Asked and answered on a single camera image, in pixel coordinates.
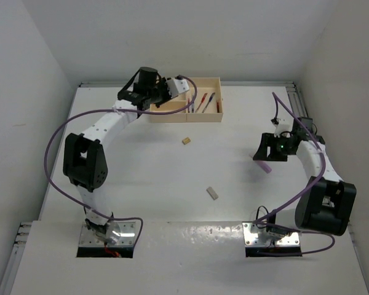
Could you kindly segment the blue gel pen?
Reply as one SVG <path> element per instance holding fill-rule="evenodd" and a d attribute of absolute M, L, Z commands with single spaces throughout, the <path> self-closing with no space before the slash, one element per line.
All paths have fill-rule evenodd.
<path fill-rule="evenodd" d="M 210 97 L 209 97 L 209 99 L 208 99 L 207 104 L 205 105 L 205 107 L 204 107 L 204 108 L 203 108 L 203 110 L 202 110 L 202 113 L 205 113 L 205 112 L 206 112 L 206 110 L 207 110 L 207 108 L 208 108 L 209 104 L 212 102 L 212 100 L 213 100 L 214 96 L 215 96 L 215 92 L 213 92 L 213 93 L 210 95 Z"/>

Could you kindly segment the red gel pen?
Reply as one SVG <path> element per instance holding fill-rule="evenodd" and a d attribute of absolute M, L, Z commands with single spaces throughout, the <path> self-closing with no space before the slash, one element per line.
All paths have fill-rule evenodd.
<path fill-rule="evenodd" d="M 205 101 L 206 97 L 207 97 L 207 93 L 204 93 L 202 98 L 200 99 L 200 102 L 197 105 L 197 108 L 195 109 L 194 113 L 197 113 L 199 111 L 199 109 L 202 106 L 203 102 Z"/>

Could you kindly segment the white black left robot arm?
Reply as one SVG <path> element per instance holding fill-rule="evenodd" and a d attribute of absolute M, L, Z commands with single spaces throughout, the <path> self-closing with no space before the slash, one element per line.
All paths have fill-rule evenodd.
<path fill-rule="evenodd" d="M 126 126 L 140 117 L 138 111 L 147 111 L 150 104 L 169 99 L 166 80 L 156 69 L 141 67 L 119 91 L 111 112 L 82 133 L 66 137 L 63 173 L 76 186 L 85 204 L 87 228 L 100 239 L 110 238 L 109 218 L 113 216 L 101 188 L 108 175 L 105 150 Z"/>

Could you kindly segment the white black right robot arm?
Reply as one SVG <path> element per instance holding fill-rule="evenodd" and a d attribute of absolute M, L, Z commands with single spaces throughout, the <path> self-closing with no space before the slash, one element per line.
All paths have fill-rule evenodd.
<path fill-rule="evenodd" d="M 341 236 L 346 231 L 357 189 L 345 182 L 333 168 L 325 140 L 314 130 L 311 118 L 300 117 L 292 125 L 273 119 L 276 129 L 263 133 L 253 160 L 286 162 L 295 155 L 308 178 L 304 193 L 298 198 L 295 224 L 300 229 Z"/>

